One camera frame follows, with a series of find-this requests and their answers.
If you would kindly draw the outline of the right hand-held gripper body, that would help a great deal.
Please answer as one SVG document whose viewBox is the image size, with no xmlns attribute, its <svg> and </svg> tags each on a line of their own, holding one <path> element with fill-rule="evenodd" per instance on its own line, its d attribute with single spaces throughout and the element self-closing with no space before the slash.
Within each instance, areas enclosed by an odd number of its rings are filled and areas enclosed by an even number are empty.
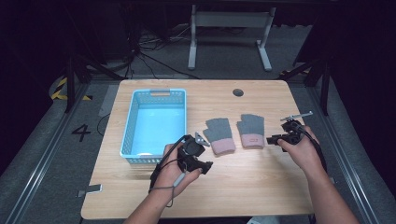
<svg viewBox="0 0 396 224">
<path fill-rule="evenodd" d="M 313 114 L 312 111 L 308 113 L 303 113 L 300 115 L 290 115 L 281 119 L 283 124 L 281 125 L 282 129 L 286 132 L 281 136 L 281 139 L 288 142 L 292 145 L 297 145 L 301 139 L 302 134 L 305 135 L 310 141 L 313 141 L 312 136 L 304 129 L 302 123 L 297 120 L 297 118 L 311 116 Z"/>
</svg>

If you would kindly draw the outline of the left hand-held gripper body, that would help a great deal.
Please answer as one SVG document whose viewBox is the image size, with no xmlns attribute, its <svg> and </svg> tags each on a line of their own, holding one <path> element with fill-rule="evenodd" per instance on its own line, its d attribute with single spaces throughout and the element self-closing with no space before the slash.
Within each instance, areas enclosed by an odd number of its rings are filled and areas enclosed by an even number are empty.
<svg viewBox="0 0 396 224">
<path fill-rule="evenodd" d="M 201 168 L 198 157 L 209 147 L 206 140 L 198 133 L 195 136 L 186 135 L 184 143 L 177 149 L 177 164 L 181 170 L 196 170 Z"/>
</svg>

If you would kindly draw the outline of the white metal desk frame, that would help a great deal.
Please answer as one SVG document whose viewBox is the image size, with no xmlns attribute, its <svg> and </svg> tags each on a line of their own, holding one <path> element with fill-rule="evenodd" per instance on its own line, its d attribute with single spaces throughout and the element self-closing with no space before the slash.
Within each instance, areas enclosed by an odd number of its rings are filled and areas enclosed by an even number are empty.
<svg viewBox="0 0 396 224">
<path fill-rule="evenodd" d="M 266 12 L 225 12 L 225 11 L 201 11 L 198 6 L 191 7 L 191 44 L 188 59 L 188 68 L 195 69 L 197 56 L 196 29 L 198 27 L 225 27 L 225 28 L 262 28 L 262 39 L 256 41 L 262 65 L 265 71 L 270 72 L 270 63 L 266 42 L 275 18 L 276 8 L 271 7 Z"/>
</svg>

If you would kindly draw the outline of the yellow black hazard tape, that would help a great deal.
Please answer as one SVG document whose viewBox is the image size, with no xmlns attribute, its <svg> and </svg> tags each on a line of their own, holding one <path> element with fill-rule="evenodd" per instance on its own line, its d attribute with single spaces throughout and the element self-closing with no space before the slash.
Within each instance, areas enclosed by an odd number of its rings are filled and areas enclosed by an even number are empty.
<svg viewBox="0 0 396 224">
<path fill-rule="evenodd" d="M 68 97 L 67 95 L 61 94 L 61 91 L 64 87 L 64 85 L 67 82 L 67 77 L 63 77 L 60 82 L 58 83 L 57 87 L 55 88 L 53 94 L 51 95 L 52 100 L 67 100 Z M 84 101 L 91 101 L 93 97 L 91 95 L 84 95 L 82 100 Z"/>
</svg>

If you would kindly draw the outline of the black metal stand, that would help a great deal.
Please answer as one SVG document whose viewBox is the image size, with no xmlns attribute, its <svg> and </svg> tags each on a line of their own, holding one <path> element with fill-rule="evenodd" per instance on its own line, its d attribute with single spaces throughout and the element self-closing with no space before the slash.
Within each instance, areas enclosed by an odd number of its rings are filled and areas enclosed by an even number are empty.
<svg viewBox="0 0 396 224">
<path fill-rule="evenodd" d="M 92 75 L 89 72 L 87 66 L 98 70 L 101 74 L 104 74 L 114 80 L 124 80 L 124 77 L 117 75 L 111 70 L 105 68 L 101 64 L 94 62 L 86 56 L 72 54 L 69 57 L 66 66 L 66 85 L 67 85 L 67 106 L 66 113 L 69 113 L 77 100 L 77 94 L 75 90 L 75 77 L 82 84 L 89 84 L 92 80 Z"/>
<path fill-rule="evenodd" d="M 323 114 L 328 116 L 328 95 L 331 75 L 329 64 L 326 60 L 316 59 L 308 63 L 303 63 L 290 71 L 282 71 L 277 79 L 288 80 L 301 74 L 305 70 L 307 70 L 307 75 L 304 80 L 304 85 L 306 87 L 315 87 L 318 82 L 321 81 L 319 106 Z"/>
</svg>

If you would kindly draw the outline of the person's left hand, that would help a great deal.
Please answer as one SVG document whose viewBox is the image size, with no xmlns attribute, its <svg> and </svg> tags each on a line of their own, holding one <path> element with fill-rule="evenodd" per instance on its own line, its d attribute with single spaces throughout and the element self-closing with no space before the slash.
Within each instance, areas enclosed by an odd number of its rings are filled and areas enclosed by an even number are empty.
<svg viewBox="0 0 396 224">
<path fill-rule="evenodd" d="M 190 183 L 195 181 L 201 174 L 198 169 L 187 172 L 184 177 L 178 182 L 178 184 L 175 185 L 179 177 L 183 174 L 177 164 L 178 147 L 181 147 L 181 144 L 178 144 L 176 147 L 173 144 L 168 144 L 165 146 L 163 152 L 163 166 L 153 187 L 153 189 L 173 188 L 173 198 L 178 196 Z"/>
</svg>

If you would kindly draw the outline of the grey pink knit glove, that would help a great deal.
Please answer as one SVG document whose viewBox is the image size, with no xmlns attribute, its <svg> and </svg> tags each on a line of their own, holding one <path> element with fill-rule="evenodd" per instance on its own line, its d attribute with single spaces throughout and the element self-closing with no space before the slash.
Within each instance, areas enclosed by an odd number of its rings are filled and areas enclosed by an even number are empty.
<svg viewBox="0 0 396 224">
<path fill-rule="evenodd" d="M 205 124 L 206 129 L 203 130 L 203 133 L 216 155 L 231 153 L 236 150 L 228 119 L 210 119 Z"/>
</svg>

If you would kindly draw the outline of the grey pink glove with label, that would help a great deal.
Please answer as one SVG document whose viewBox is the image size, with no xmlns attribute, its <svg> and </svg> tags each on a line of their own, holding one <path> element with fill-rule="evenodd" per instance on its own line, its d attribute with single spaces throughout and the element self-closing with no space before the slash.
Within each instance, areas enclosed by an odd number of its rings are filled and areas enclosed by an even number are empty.
<svg viewBox="0 0 396 224">
<path fill-rule="evenodd" d="M 244 148 L 264 147 L 264 118 L 253 114 L 242 114 L 236 123 Z"/>
</svg>

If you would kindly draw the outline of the grey tape piece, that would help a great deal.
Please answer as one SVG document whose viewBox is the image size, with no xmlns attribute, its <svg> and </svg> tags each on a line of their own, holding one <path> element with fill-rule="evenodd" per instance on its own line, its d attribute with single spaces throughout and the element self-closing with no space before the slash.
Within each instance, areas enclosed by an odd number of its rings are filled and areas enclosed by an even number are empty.
<svg viewBox="0 0 396 224">
<path fill-rule="evenodd" d="M 96 184 L 96 185 L 90 185 L 85 189 L 79 189 L 77 191 L 77 198 L 83 198 L 85 197 L 87 194 L 91 194 L 91 193 L 96 193 L 96 192 L 101 192 L 102 191 L 102 185 L 101 184 Z"/>
</svg>

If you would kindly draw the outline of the person's right hand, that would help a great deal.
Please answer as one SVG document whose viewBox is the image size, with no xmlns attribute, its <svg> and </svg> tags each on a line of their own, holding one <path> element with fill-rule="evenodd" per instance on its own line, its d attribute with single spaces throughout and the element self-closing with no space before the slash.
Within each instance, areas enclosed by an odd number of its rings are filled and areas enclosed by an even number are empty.
<svg viewBox="0 0 396 224">
<path fill-rule="evenodd" d="M 312 143 L 312 139 L 316 139 L 308 126 L 304 130 L 310 135 L 303 135 L 297 145 L 292 145 L 283 139 L 279 139 L 277 143 L 284 148 L 291 156 L 292 160 L 303 170 L 308 178 L 319 177 L 325 175 L 319 155 Z"/>
</svg>

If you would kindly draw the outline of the light blue plastic basket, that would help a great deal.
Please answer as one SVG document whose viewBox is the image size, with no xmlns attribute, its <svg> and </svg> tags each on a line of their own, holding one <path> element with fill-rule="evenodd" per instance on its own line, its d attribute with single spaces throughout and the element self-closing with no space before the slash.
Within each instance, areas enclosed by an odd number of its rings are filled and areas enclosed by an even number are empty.
<svg viewBox="0 0 396 224">
<path fill-rule="evenodd" d="M 132 94 L 120 147 L 131 164 L 157 163 L 163 149 L 187 133 L 184 89 L 140 89 Z"/>
</svg>

